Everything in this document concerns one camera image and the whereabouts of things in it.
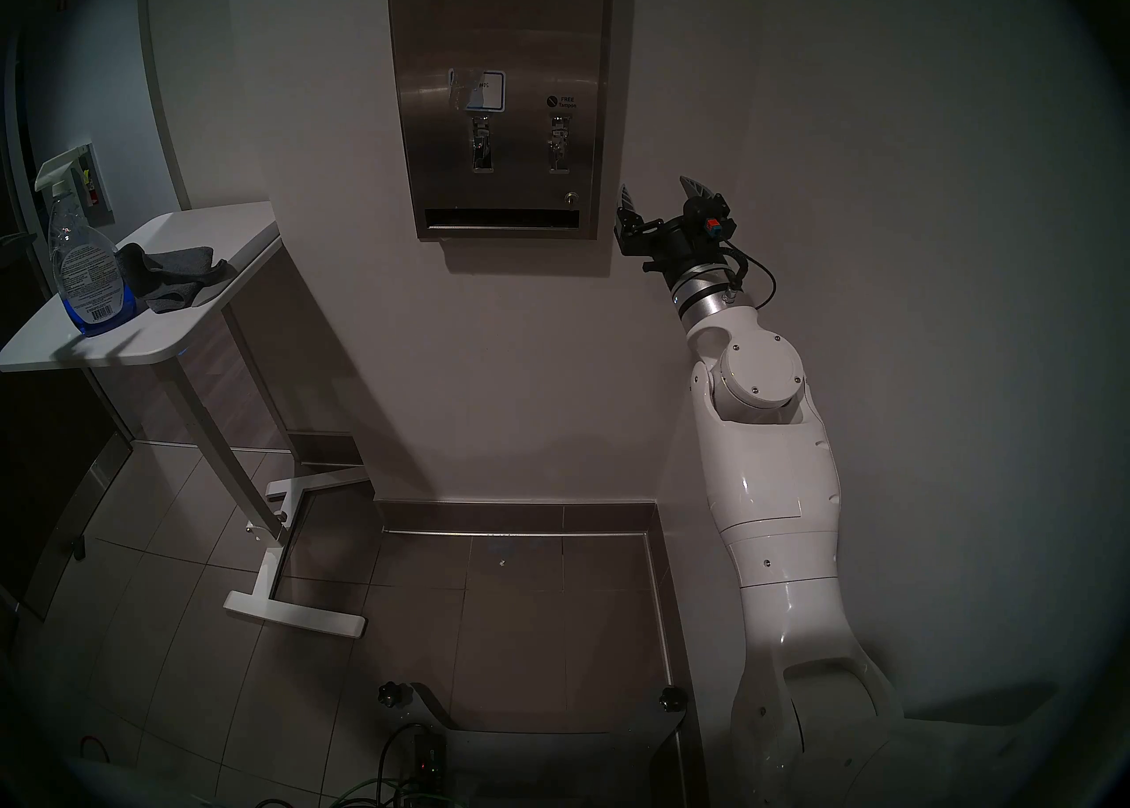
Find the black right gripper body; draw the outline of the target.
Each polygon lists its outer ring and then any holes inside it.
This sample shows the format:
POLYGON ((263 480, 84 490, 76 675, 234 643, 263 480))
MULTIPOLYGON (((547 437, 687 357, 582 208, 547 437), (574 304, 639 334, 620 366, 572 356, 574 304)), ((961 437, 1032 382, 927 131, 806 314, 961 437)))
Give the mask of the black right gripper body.
POLYGON ((734 234, 734 221, 702 212, 670 220, 646 221, 638 235, 617 235, 624 257, 642 259, 644 272, 658 272, 668 287, 689 270, 703 264, 725 264, 722 243, 734 234))

